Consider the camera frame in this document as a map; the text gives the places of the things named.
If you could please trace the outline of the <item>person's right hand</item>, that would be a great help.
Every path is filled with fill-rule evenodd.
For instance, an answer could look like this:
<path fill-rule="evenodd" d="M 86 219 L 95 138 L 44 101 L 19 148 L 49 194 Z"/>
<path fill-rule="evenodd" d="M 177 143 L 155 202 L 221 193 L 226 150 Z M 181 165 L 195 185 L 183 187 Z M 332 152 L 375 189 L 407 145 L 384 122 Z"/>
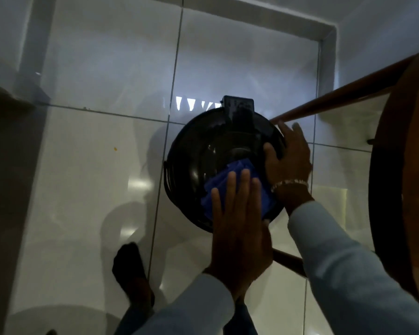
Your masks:
<path fill-rule="evenodd" d="M 290 128 L 279 121 L 278 128 L 285 140 L 282 157 L 277 158 L 282 164 L 283 180 L 269 183 L 276 196 L 285 196 L 289 192 L 308 192 L 308 180 L 312 171 L 311 151 L 298 123 Z"/>

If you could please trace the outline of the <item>person's left hand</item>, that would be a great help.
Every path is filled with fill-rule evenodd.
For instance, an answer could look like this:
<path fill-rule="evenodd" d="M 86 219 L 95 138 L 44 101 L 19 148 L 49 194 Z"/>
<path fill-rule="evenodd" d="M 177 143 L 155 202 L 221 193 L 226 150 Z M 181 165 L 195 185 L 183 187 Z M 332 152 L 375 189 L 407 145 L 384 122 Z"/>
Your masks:
<path fill-rule="evenodd" d="M 261 219 L 261 182 L 252 178 L 246 220 L 238 218 L 239 185 L 235 172 L 230 172 L 223 209 L 226 220 L 220 229 L 213 228 L 211 262 L 205 270 L 225 285 L 234 301 L 246 293 L 273 261 L 268 223 Z"/>

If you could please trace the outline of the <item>blue cleaning cloth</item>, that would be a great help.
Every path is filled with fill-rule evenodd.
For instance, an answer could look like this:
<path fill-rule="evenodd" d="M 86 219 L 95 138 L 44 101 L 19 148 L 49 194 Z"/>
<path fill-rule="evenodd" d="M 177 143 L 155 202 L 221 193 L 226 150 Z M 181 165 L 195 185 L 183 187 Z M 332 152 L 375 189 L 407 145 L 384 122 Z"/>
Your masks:
<path fill-rule="evenodd" d="M 207 219 L 213 221 L 211 198 L 212 189 L 217 188 L 220 196 L 221 207 L 224 209 L 228 174 L 230 172 L 235 172 L 236 180 L 240 180 L 241 172 L 244 169 L 250 170 L 251 178 L 258 178 L 261 181 L 261 218 L 265 219 L 269 215 L 269 212 L 275 208 L 277 201 L 270 190 L 270 186 L 265 176 L 259 173 L 250 159 L 243 158 L 228 163 L 224 169 L 205 183 L 204 189 L 207 191 L 207 195 L 201 198 L 201 206 Z"/>

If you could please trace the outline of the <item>black round pan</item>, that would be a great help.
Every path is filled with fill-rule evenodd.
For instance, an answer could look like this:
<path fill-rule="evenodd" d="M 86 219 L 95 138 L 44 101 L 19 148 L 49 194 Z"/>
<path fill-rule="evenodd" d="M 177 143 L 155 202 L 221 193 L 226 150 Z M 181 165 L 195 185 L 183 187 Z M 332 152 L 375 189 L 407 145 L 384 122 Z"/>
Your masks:
<path fill-rule="evenodd" d="M 163 185 L 169 200 L 200 229 L 212 233 L 201 198 L 205 183 L 228 163 L 248 158 L 265 172 L 263 145 L 270 143 L 282 157 L 285 140 L 270 120 L 255 112 L 253 99 L 225 95 L 222 106 L 193 118 L 172 142 L 163 164 Z M 277 203 L 265 218 L 274 220 L 283 210 Z"/>

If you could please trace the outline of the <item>person's left forearm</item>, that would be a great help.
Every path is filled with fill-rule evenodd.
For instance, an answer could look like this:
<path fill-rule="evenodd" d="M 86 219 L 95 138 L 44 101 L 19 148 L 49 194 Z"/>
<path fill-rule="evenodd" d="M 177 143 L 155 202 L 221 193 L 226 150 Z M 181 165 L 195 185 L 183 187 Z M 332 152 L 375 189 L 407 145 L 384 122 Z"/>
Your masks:
<path fill-rule="evenodd" d="M 218 335 L 234 313 L 235 302 L 225 285 L 200 274 L 133 335 Z"/>

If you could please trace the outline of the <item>person's right forearm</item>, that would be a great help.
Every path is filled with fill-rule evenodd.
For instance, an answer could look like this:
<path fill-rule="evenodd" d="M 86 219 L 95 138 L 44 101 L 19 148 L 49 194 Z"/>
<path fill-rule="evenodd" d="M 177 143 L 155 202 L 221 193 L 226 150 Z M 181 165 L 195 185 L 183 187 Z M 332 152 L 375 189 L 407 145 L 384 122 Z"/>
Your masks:
<path fill-rule="evenodd" d="M 419 303 L 308 192 L 276 196 L 314 298 L 335 335 L 419 335 Z"/>

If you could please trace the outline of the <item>person's bare foot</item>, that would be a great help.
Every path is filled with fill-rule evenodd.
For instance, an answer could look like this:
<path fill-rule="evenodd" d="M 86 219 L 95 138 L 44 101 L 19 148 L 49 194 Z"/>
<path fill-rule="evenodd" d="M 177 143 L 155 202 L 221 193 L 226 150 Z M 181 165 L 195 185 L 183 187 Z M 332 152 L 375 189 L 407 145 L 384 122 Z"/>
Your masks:
<path fill-rule="evenodd" d="M 155 295 L 135 242 L 126 243 L 118 250 L 113 259 L 112 273 L 132 305 L 145 310 L 146 313 L 152 310 Z"/>

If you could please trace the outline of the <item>person's dark trousers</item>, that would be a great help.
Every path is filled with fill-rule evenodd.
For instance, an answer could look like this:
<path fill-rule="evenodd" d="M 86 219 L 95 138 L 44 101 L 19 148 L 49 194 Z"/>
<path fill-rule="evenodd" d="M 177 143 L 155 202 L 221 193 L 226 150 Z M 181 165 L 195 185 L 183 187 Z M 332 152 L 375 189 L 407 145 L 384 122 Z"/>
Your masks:
<path fill-rule="evenodd" d="M 114 335 L 133 335 L 153 313 L 152 308 L 146 314 L 137 306 L 131 305 L 118 324 Z M 235 314 L 224 326 L 223 335 L 258 335 L 247 306 L 243 301 L 238 300 L 236 302 Z"/>

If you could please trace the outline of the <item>round wooden table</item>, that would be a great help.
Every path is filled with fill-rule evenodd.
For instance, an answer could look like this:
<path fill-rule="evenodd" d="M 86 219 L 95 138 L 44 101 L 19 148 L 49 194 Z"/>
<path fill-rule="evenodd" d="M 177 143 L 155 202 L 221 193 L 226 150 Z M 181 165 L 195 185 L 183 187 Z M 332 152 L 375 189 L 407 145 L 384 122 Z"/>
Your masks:
<path fill-rule="evenodd" d="M 419 301 L 419 53 L 271 119 L 273 124 L 389 94 L 372 142 L 368 207 L 387 273 Z"/>

